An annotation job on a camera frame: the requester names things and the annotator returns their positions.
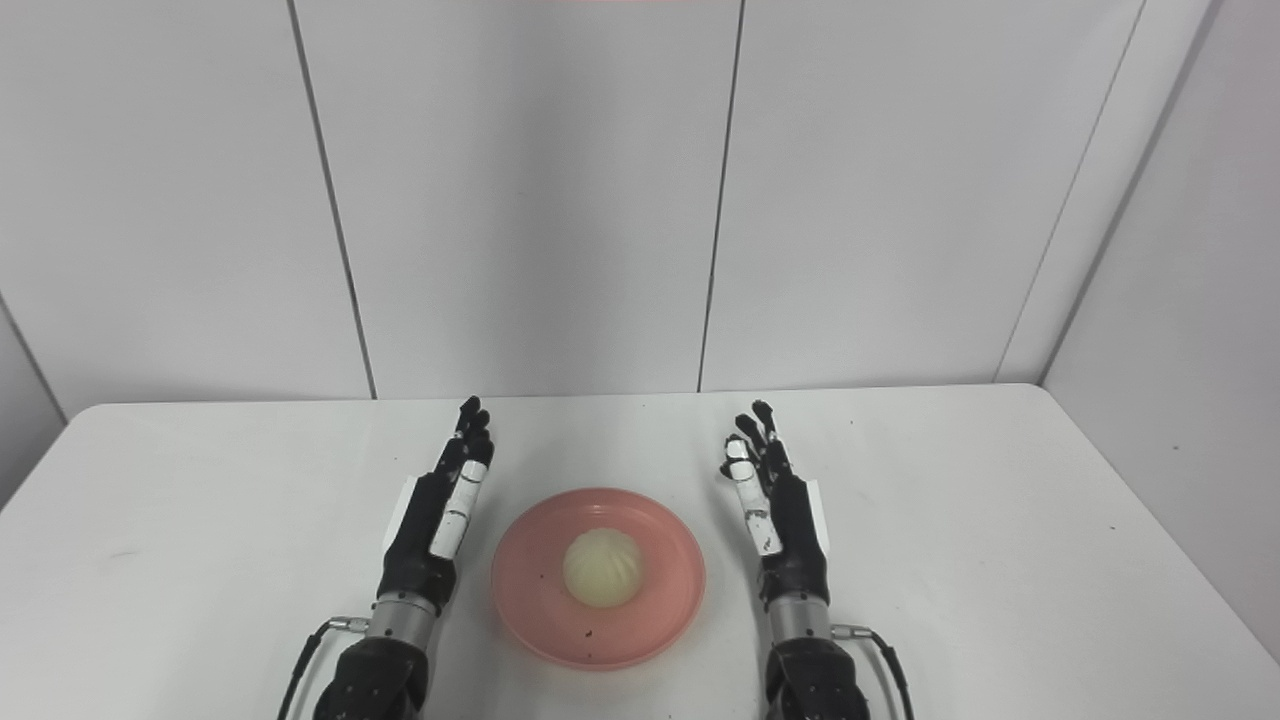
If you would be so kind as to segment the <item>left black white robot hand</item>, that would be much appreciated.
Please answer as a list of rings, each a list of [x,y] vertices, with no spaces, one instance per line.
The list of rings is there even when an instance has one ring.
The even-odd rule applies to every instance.
[[[378,597],[422,601],[436,618],[452,601],[456,557],[495,452],[490,419],[483,401],[468,397],[435,466],[407,482],[383,555]]]

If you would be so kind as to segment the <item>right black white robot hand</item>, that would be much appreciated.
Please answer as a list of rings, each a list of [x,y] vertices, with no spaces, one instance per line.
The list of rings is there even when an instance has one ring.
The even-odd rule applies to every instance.
[[[814,483],[794,469],[774,409],[764,400],[735,418],[724,441],[723,477],[733,483],[742,519],[760,560],[763,609],[795,597],[829,602],[826,525]]]

